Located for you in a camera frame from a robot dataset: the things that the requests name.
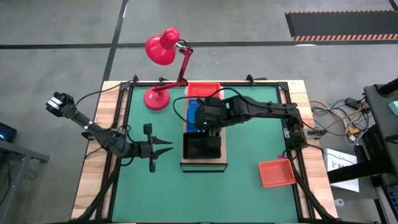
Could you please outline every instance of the wooden table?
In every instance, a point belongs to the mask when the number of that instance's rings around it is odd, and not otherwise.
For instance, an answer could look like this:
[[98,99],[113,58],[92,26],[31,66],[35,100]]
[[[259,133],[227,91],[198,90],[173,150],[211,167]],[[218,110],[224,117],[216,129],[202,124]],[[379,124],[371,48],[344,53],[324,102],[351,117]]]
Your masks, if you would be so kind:
[[[209,82],[248,82],[248,81],[209,81]],[[260,82],[287,82],[289,84],[289,92],[290,98],[293,103],[298,105],[298,109],[300,110],[300,114],[304,122],[306,122],[310,126],[315,126],[313,122],[313,117],[310,109],[310,103],[308,101],[307,91],[305,89],[303,80],[281,80],[281,81],[256,81],[256,83]],[[111,81],[104,82],[103,90],[111,88],[120,81]],[[98,123],[102,127],[109,127],[114,118],[114,112],[116,107],[116,101],[118,97],[118,88],[115,88],[110,91],[103,92],[99,98],[98,108],[96,111],[95,122]],[[119,124],[122,123],[124,108],[126,105],[126,96],[123,97],[121,115],[119,117]],[[308,143],[319,146],[319,141],[308,139]],[[92,141],[88,144],[87,154],[95,149],[99,148],[100,145],[96,141]],[[302,150],[303,159],[305,163],[305,169],[307,171],[307,178],[309,182],[309,186],[313,194],[319,200],[319,202],[326,208],[326,210],[337,217],[337,211],[335,207],[335,203],[333,200],[333,195],[331,193],[331,188],[329,185],[328,176],[326,173],[325,164],[323,162],[322,152],[314,147],[307,147]],[[90,205],[90,203],[95,198],[96,194],[100,191],[101,180],[104,171],[104,165],[106,160],[106,151],[100,150],[96,153],[90,155],[84,162],[83,170],[80,176],[80,183],[78,186],[75,204],[72,210],[71,218],[79,217]],[[307,202],[304,196],[304,193],[299,188],[300,194],[300,202],[302,204],[303,216],[309,217],[307,210]],[[104,208],[103,208],[103,216],[107,215],[108,207],[109,207],[109,195],[110,190],[105,196]]]

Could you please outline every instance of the lamp base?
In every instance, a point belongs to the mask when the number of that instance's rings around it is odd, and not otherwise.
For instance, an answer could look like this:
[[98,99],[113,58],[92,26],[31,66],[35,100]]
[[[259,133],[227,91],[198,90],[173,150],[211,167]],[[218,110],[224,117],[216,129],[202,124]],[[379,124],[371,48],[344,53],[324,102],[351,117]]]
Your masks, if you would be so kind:
[[169,104],[170,95],[167,90],[154,91],[154,88],[145,92],[144,103],[151,110],[161,110]]

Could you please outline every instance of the blue object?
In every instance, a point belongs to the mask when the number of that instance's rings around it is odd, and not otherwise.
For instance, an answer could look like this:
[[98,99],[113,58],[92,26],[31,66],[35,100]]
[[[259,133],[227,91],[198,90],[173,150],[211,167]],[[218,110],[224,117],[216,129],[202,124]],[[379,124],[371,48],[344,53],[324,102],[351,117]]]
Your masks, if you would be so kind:
[[[187,109],[187,121],[189,123],[195,124],[195,112],[198,109],[199,104],[198,102],[195,100],[188,100],[188,109]],[[191,124],[187,124],[187,129],[186,131],[188,133],[192,133],[192,132],[199,132],[201,130],[199,130],[196,126],[191,125]]]
[[398,101],[394,101],[392,103],[389,103],[388,106],[394,112],[395,115],[398,115]]

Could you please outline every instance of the electronic device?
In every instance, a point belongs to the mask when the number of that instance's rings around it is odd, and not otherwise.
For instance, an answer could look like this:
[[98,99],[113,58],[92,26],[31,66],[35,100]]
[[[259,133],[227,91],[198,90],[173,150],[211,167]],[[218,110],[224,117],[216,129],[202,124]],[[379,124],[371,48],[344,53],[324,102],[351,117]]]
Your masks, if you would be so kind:
[[12,142],[17,134],[17,130],[0,123],[0,141]]

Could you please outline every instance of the lamp shade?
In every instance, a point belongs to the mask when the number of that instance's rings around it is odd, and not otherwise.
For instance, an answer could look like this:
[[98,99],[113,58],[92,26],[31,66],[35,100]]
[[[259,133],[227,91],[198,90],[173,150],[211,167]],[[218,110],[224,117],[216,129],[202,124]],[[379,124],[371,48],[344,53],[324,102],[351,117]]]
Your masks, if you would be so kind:
[[177,28],[169,27],[163,34],[152,36],[145,43],[145,51],[148,57],[159,65],[169,65],[174,61],[175,44],[180,40],[180,32]]

